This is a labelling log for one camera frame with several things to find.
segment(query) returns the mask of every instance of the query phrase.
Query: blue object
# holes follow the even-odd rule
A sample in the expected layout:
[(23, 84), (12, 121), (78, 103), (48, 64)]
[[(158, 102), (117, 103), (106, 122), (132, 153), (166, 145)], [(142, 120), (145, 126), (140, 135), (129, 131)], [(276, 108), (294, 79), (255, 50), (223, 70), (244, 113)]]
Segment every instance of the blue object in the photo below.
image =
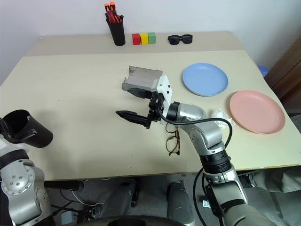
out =
[(217, 66), (197, 63), (183, 72), (183, 82), (189, 91), (199, 96), (210, 97), (223, 92), (228, 86), (228, 77)]
[(260, 72), (262, 73), (262, 76), (265, 77), (269, 73), (269, 69), (266, 66), (258, 65), (258, 68)]

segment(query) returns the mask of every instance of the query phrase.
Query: beige table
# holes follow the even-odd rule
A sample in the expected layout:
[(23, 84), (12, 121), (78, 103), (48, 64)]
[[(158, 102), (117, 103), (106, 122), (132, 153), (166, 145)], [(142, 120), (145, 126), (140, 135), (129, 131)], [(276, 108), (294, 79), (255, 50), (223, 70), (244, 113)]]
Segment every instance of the beige table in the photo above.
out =
[[(166, 37), (157, 35), (154, 45), (133, 46), (128, 36), (123, 47), (115, 47), (109, 35), (46, 37), (20, 60), (1, 86), (0, 113), (26, 109), (54, 133), (49, 146), (32, 147), (29, 152), (47, 180), (200, 169), (199, 157), (184, 132), (180, 133), (181, 155), (168, 156), (163, 125), (153, 122), (148, 130), (115, 114), (115, 110), (148, 113), (148, 100), (121, 89), (129, 65), (162, 70), (171, 82), (173, 101), (199, 105), (208, 114), (215, 108), (229, 113), (229, 100), (239, 90), (257, 90), (281, 105), (233, 34), (196, 33), (191, 45), (178, 46), (169, 45)], [(228, 88), (214, 97), (189, 92), (182, 71), (197, 62), (224, 70)], [(234, 126), (227, 152), (238, 170), (300, 164), (301, 135), (285, 117), (285, 127), (272, 135)], [(225, 140), (228, 132), (223, 133)]]

